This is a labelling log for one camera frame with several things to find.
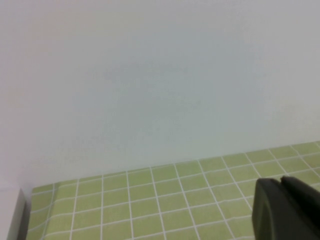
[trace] green tiled surface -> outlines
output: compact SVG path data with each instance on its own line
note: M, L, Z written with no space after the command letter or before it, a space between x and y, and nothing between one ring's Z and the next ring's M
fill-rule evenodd
M259 176L320 190L320 142L282 146L36 187L27 240L253 239Z

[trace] black object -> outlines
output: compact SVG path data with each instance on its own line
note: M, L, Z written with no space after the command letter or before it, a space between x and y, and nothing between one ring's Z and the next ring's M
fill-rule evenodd
M252 223L256 240L320 240L320 192L295 177L260 178Z

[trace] white wall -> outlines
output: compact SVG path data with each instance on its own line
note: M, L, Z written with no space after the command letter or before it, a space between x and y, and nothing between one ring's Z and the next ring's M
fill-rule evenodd
M320 139L318 0L0 1L0 174L54 181Z

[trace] white grout line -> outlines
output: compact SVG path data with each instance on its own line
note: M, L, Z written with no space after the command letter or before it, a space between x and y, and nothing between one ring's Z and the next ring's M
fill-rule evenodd
M198 240L200 240L200 236L199 236L199 233L198 233L198 229L197 229L197 227L196 227L196 222L195 222L195 220L194 220L194 217L192 216L191 209L190 209L190 206L189 206L187 197L186 197L185 190L184 190L184 188L183 188L183 186L182 186L182 183L181 183L181 180L180 180L180 177L179 177L179 173L178 173L176 164L174 164L174 169L175 169L175 174L176 174L176 176L177 176L177 178L178 178L178 181L179 181L179 184L180 184L180 188L181 188L181 190L182 190L182 194L183 194L183 197L184 197L186 206L187 206L187 208L188 208L188 210L189 210L189 214L190 214L190 217L191 217L191 220L192 220L192 224L193 224L193 227L194 227L196 236L197 236Z
M198 164L200 165L200 169L201 169L201 172L202 172L202 176L204 177L205 182L206 182L206 184L208 185L208 188L210 189L210 192L211 192L211 194L212 194L212 196L213 196L213 199L214 199L214 201L217 203L216 205L217 205L217 207L218 207L218 209L219 209L219 211L220 211L220 214L221 214L221 216L222 216L222 218L223 218L223 221L224 221L226 227L229 229L229 232L230 232L231 236L232 236L233 238L235 238L234 233L231 231L231 228L230 228L230 226L229 226L229 224L228 224L228 222L227 222L227 220L226 220L226 217L225 217L224 213L222 212L222 209L220 208L220 206L219 206L219 204L218 204L218 201L217 201L217 199L216 199L216 196L215 196L214 192L212 191L212 187L210 186L210 184L209 184L209 182L208 182L208 180L207 180L207 177L206 177L206 175L205 175L204 169L202 168L202 166L201 166L201 164L200 164L200 161L198 160L197 162L198 162Z
M247 155L245 152L244 152L244 155L245 155L245 157L248 159L248 161L250 162L250 164L251 164L251 166L253 167L253 169L255 170L256 174L258 174L258 176L259 176L260 178L262 178L261 175L260 175L260 173L259 173L258 170L256 169L255 165L253 164L253 162L251 161L251 159L248 157L248 155Z
M290 145L290 147L298 154L298 156L300 157L300 159L310 168L310 170L311 171L313 171L319 178L320 178L320 175L315 171L315 169L314 168L312 168L310 165L309 165L309 163L307 163L305 160L304 160L304 156L305 155L300 155L300 153L297 151L297 150L295 150L295 148L292 146L292 145Z
M231 176L231 178L232 178L233 182L235 183L236 187L237 187L237 188L238 188L238 190L240 191L240 193L241 193L241 195L242 195L242 197L243 197L244 201L245 201L245 202L246 202L246 204L248 205L249 209L252 211L252 207L251 207L250 203L249 203L249 202L248 202L248 200L246 199L246 197L245 197L244 193L241 191L241 189L240 189L240 187L239 187L239 185L238 185L237 181L235 180L234 176L231 174L230 169L229 169L229 167L227 166L225 159L224 159L223 157L221 157L221 158L222 158L222 161L223 161L223 163L224 163L224 165L225 165L225 167L226 167L227 171L229 172L229 174L230 174L230 176Z
M48 213L46 215L46 221L44 222L44 228L43 228L41 239L44 239L44 237L45 237L45 233L46 233L47 226L48 226L48 221L49 221L49 216L50 216L50 211L51 211L51 206L53 205L53 202L54 202L54 197L55 197L55 191L53 190L52 191L52 196L51 196L51 203L50 203L50 206L49 206Z
M155 193L156 204L158 206L158 211L160 213L160 220L161 220L161 226L162 226L162 231L163 231L163 235L164 235L164 240L167 240L167 236L165 233L164 220L163 220L162 214L161 214L161 209L160 209L160 204L159 204L159 199L158 199L158 194L157 194L157 189L156 189L156 184L155 184L155 179L154 179L154 174L152 172L151 167L150 167L150 172L151 172L151 177L152 177L152 183L153 183L153 188L154 188L154 193Z
M270 149L268 149L268 151L269 151L269 153L270 153L275 159L277 159L276 156L270 151ZM287 173L287 171L284 169L284 167L280 164L280 162L279 162L278 160L276 161L276 163L280 166L280 168L282 169L282 171L283 171L287 176L289 176L289 174Z
M221 203L225 203L225 202L229 203L229 202L238 201L238 200L243 200L243 199L244 199L243 197L239 197L239 198L233 198L233 199L228 199L228 200L222 200L222 201L216 201L216 202L210 202L210 203L206 203L206 204L200 204L200 205L190 206L189 208L190 208L190 209L195 209L195 208L199 208L199 207L206 207L206 206L215 205L215 204L221 204ZM123 202L123 203L115 204L115 205L112 205L112 206L104 206L103 208L109 208L109 207L114 207L114 206L117 206L117 205L124 205L124 204L129 204L129 202ZM143 216L132 217L132 220L142 219L142 218L146 218L146 217L152 217L152 216L159 215L160 213L161 213L161 214L168 214L168 213L178 212L178 211L182 211L182 210L188 210L189 208L188 208L188 207L184 207L184 208L179 208L179 209L174 209L174 210L169 210L169 211L162 211L162 212L147 214L147 215L143 215ZM100 209L100 207L96 207L96 208L90 208L90 209L87 209L87 210L76 211L75 213L78 214L78 213L95 211L95 210L99 210L99 209ZM56 215L50 216L47 220L50 220L50 219L52 219L52 218L59 217L59 216L72 215L72 214L74 214L74 213L73 213L73 212L60 213L60 214L56 214ZM121 223L121 222L129 221L129 220L130 220L130 218L127 218L127 219L123 219L123 220L119 220L119 221L113 221L113 222L104 223L103 225L110 225L110 224L114 224L114 223ZM38 226L35 226L35 227L29 229L29 231L33 231L34 229L37 229L38 227L42 226L44 223L45 223L45 222L39 224Z
M72 213L72 221L71 221L71 230L70 230L69 240L72 240L72 230L73 230L73 228L74 228L74 222L75 222L78 189L79 189L79 179L78 179L77 182L76 182L75 197L74 197L74 206L73 206L73 213Z
M255 164L263 164L263 163L270 163L270 162L277 162L277 161L281 161L281 160L287 160L287 159L294 159L294 158L298 158L299 156L300 157L304 157L304 156L312 156L312 155L317 155L317 154L320 154L320 152L315 152L315 153L309 153L309 154L303 154L303 155L298 155L297 156L289 156L289 157L282 157L282 158L279 158L277 159L275 157L275 159L272 159L272 160L266 160L266 161L260 161L260 162L255 162L253 163L254 165ZM241 167L246 167L246 166L250 166L251 164L244 164L244 165L240 165L240 166L232 166L232 167L228 167L229 169L235 169L235 168L241 168ZM225 168L223 169L218 169L218 170L211 170L211 171L205 171L204 173L214 173L214 172L220 172L220 171L223 171L223 170L226 170ZM183 178L188 178L188 177L192 177L192 176L196 176L196 175L199 175L200 173L197 173L197 174L192 174L192 175L188 175L188 176L181 176L180 178L183 179ZM118 176L122 176L122 175L125 175L125 173L121 173L121 174L118 174L118 175L112 175L112 176L104 176L103 178L106 179L106 178L113 178L113 177L118 177ZM161 181L157 181L156 183L161 183L161 182L168 182L168 181L172 181L176 178L172 178L172 179L168 179L168 180L161 180ZM97 179L91 179L91 180L85 180L85 181L81 181L80 183L87 183L87 182L92 182L92 181L97 181L99 180L99 178ZM64 185L61 185L61 186L58 186L55 188L55 190L59 189L59 188L63 188L63 187L66 187L66 186L72 186L72 185L76 185L77 183L69 183L69 184L64 184ZM139 186L143 186L143 185L146 185L146 184L140 184L140 185L136 185L134 187L139 187ZM123 188L117 188L117 189L112 189L112 190L107 190L105 192L109 192L109 191L115 191L115 190L119 190L119 189L126 189L126 187L123 187ZM53 190L47 190L47 191L41 191L41 192L36 192L36 193L32 193L31 195L34 196L34 195L39 195L39 194L44 194L44 193L49 193L49 192L52 192Z
M130 226L131 226L131 239L134 238L134 224L133 224L133 218L132 218L132 210L131 210L131 197L130 197L130 188L129 188L129 175L128 171L125 172L126 174L126 185L128 189L128 200L129 200L129 211L130 211Z
M285 173L287 174L297 174L297 173L303 173L303 172L307 172L307 171L310 171L310 169L304 169L304 170L298 170L298 171L292 171L292 172L289 172L287 173L285 171ZM283 176L283 174L277 174L277 175L272 175L271 177L280 177L280 176ZM246 182L251 182L251 181L255 181L257 180L256 178L251 178L251 179L247 179L247 180L242 180L242 181L237 181L237 183L246 183ZM214 185L214 186L211 186L210 188L213 188L213 187L223 187L223 186L228 186L228 185L233 185L235 184L234 182L230 182L230 183L225 183L225 184L218 184L218 185ZM189 192L194 192L194 191L199 191L199 190L205 190L205 189L208 189L209 187L201 187L201 188L196 188L196 189L191 189L191 190L186 190L184 191L185 193L189 193ZM124 190L124 189L128 189L128 187L124 187L124 188L118 188L118 189L114 189L114 190L108 190L108 191L104 191L103 193L107 193L107 192L112 192L112 191L116 191L116 190ZM89 193L89 194L84 194L84 195L78 195L77 198L81 198L81 197L87 197L87 196L91 196L91 195L98 195L100 194L101 192L95 192L95 193ZM164 195L159 195L158 198L161 198L161 197L167 197L167 196L172 196L172 195L175 195L175 194L181 194L182 192L179 191L179 192L174 192L174 193L168 193L168 194L164 194ZM61 198L61 199L57 199L55 200L53 203L56 203L56 202L59 202L59 201L63 201L63 200L67 200L67 199L74 199L75 197L74 196L71 196L71 197L65 197L65 198ZM142 199L138 199L138 200L133 200L131 201L131 203L134 203L134 202L139 202L141 200L150 200L150 199L154 199L155 197L147 197L147 198L142 198ZM108 208L108 207L114 207L114 206L118 206L118 205L122 205L122 204L125 204L125 203L129 203L128 201L126 202L120 202L120 203L116 203L116 204L112 204L112 205L107 205L107 206L104 206L104 208ZM49 208L50 205L48 206L45 206L41 209L37 209L37 210L33 210L31 211L30 213L37 213L37 212L41 212L47 208ZM89 210L82 210L82 211L77 211L76 213L82 213L82 212L87 212Z
M101 177L101 220L100 220L100 240L103 240L104 224L104 176Z
M251 217L251 215L235 216L235 217L228 218L227 220L229 221L229 220L233 220L233 219L245 219L245 218L250 218L250 217ZM103 224L103 226L111 225L111 224L117 224L117 223L123 223L123 222L128 222L128 221L129 221L129 219L121 220L121 221L115 221L115 222L111 222L111 223L105 223L105 224ZM202 226L218 224L218 223L225 223L225 221L224 220L210 221L210 222L206 222L206 223L197 224L195 226L196 227L202 227ZM72 231L76 232L76 231L81 231L81 230L85 230L85 229L93 229L93 228L98 228L99 226L100 225L92 225L92 226L87 226L87 227L83 227L83 228L74 229ZM127 239L142 239L142 238L152 237L152 236L156 236L156 235L161 235L161 234L164 234L164 233L173 233L173 232L186 230L186 229L193 229L193 228L194 228L194 226L186 226L186 227L181 227L181 228L177 228L177 229L167 230L167 231L164 231L164 232L156 232L156 233L152 233L152 234L148 234L148 235L132 237L132 238L127 238ZM55 235L55 234L69 233L69 232L70 232L70 230L51 232L51 233L46 234L45 237L50 236L50 235Z

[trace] green tile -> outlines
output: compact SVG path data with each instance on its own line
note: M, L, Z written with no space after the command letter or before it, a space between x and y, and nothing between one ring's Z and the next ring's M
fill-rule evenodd
M314 153L319 153L320 152L320 148L314 142L295 144L295 145L292 145L292 147L295 150L297 150L297 152L300 155L314 154Z
M235 184L225 186L214 186L212 188L215 199L220 202L224 200L238 199L241 198L241 192Z
M291 173L290 176L296 177L297 179L300 179L301 181L303 181L309 185L320 183L320 177L311 170L297 172L297 173Z
M130 219L129 203L103 208L103 223L111 223Z
M198 239L196 230L188 228L179 231L172 231L166 234L166 240L196 240Z
M248 203L250 204L250 206L253 208L254 207L254 197L247 197L246 200L248 201Z
M70 185L70 184L76 185L77 181L78 181L77 179L67 180L67 181L60 181L60 182L55 183L54 186L55 186L55 188L59 188L59 187L62 187L62 186L65 186L65 185Z
M102 192L101 179L79 183L78 196L86 195L86 194L95 194L99 192Z
M179 193L182 191L179 180L177 179L158 182L155 184L155 189L158 196Z
M137 186L141 184L152 183L150 169L144 171L137 171L128 174L129 186Z
M205 177L208 180L210 186L230 184L234 182L228 170L207 172L205 174Z
M191 216L188 210L174 211L162 215L164 229L166 231L192 226Z
M156 234L163 231L159 215L134 219L132 225L134 237Z
M175 166L178 171L179 177L201 173L201 168L197 161L177 163Z
M79 183L85 182L85 181L96 180L96 179L102 179L102 175L80 178Z
M73 229L82 229L101 224L101 209L74 214Z
M314 185L312 186L315 190L317 190L318 192L320 191L320 184Z
M30 214L30 220L29 220L29 229L35 228L36 226L39 226L40 224L43 224L47 220L49 208L32 212Z
M275 159L274 156L269 152L269 150L259 150L247 152L246 155L253 163L268 161Z
M251 217L228 220L228 225L236 238L254 236Z
M290 146L274 147L270 148L270 151L277 159L295 157L298 155Z
M71 230L72 214L51 217L46 225L46 234Z
M76 198L76 212L96 208L101 208L101 193Z
M132 217L140 217L159 212L156 199L147 199L131 203Z
M139 200L139 199L147 199L155 197L155 189L154 185L144 185L144 186L135 186L130 187L130 199L131 201Z
M191 207L215 202L215 199L209 189L189 191L185 193L185 197Z
M67 198L56 201L51 207L50 216L72 213L74 211L74 205L74 198Z
M131 239L130 221L118 222L104 225L102 227L103 240L125 240Z
M53 190L53 189L54 189L54 185L53 184L44 185L44 186L38 186L38 187L35 187L32 190L32 193L36 194L36 193L41 193L41 192L45 192L45 191L50 191L50 190Z
M311 155L311 156L304 156L303 159L312 168L320 167L320 154L315 154L315 155Z
M197 228L202 240L227 240L232 239L232 235L224 222L199 226Z
M153 167L152 174L155 182L177 178L176 168L174 165Z
M103 179L103 190L114 190L127 187L127 175L110 176Z
M161 212L184 209L187 207L185 197L182 193L161 196L158 198Z
M225 164L229 168L250 164L249 160L247 159L244 153L226 155L226 156L223 156L223 159L225 161Z
M26 235L26 240L38 240L42 238L42 235L44 233L45 230L45 225L43 224L40 227L37 227L34 230L29 230L27 235Z
M119 189L103 193L103 206L121 204L128 201L128 189Z
M45 192L31 197L31 211L36 211L48 207L52 200L53 192Z
M258 163L255 164L254 167L263 178L270 177L273 175L285 174L285 172L281 169L280 165L275 161Z
M201 159L199 162L204 172L226 168L226 165L220 156Z
M309 167L299 157L287 158L279 160L279 164L287 173L296 172L300 170L307 170Z
M165 236L163 234L157 234L157 235L152 235L152 236L141 237L139 239L143 239L143 240L165 240Z
M259 175L257 174L256 170L252 166L240 166L240 167L232 168L230 169L230 173L232 174L236 182L259 178Z
M73 198L76 196L77 185L60 186L54 191L54 200Z
M115 173L108 173L103 175L103 177L112 177L112 176L117 176L117 175L126 175L127 173L125 171L120 171L120 172L115 172Z
M249 197L255 195L256 181L257 180L251 180L238 183L238 186L244 196Z
M72 239L75 240L100 240L100 227L76 230L72 232Z
M184 191L208 187L206 179L202 174L184 177L180 181Z
M197 225L221 221L224 219L220 213L217 204L193 207L191 208L191 213L194 222Z
M233 217L243 217L251 214L251 210L244 199L224 201L219 203L219 206L226 219Z
M70 232L54 233L51 235L44 236L43 238L43 240L69 240L69 239L70 239Z

